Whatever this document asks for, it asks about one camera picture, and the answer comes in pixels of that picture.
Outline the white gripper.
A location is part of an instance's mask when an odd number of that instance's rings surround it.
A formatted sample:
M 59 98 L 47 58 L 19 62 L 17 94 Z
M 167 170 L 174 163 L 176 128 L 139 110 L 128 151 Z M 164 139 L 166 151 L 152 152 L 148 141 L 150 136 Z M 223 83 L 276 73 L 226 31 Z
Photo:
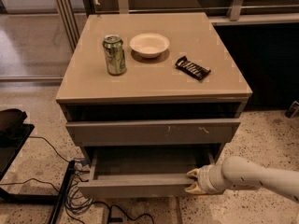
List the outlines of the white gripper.
M 195 168 L 187 173 L 188 178 L 197 178 L 185 189 L 190 194 L 218 194 L 225 191 L 225 181 L 219 165 L 205 165 L 200 169 Z

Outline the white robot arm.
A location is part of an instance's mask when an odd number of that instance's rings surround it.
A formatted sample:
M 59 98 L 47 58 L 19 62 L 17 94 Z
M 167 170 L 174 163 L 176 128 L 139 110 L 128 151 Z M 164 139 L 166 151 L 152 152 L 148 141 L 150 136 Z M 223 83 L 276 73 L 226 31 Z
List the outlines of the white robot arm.
M 299 172 L 263 167 L 248 159 L 232 156 L 221 164 L 190 170 L 191 184 L 184 190 L 191 195 L 216 195 L 226 190 L 267 189 L 299 203 Z

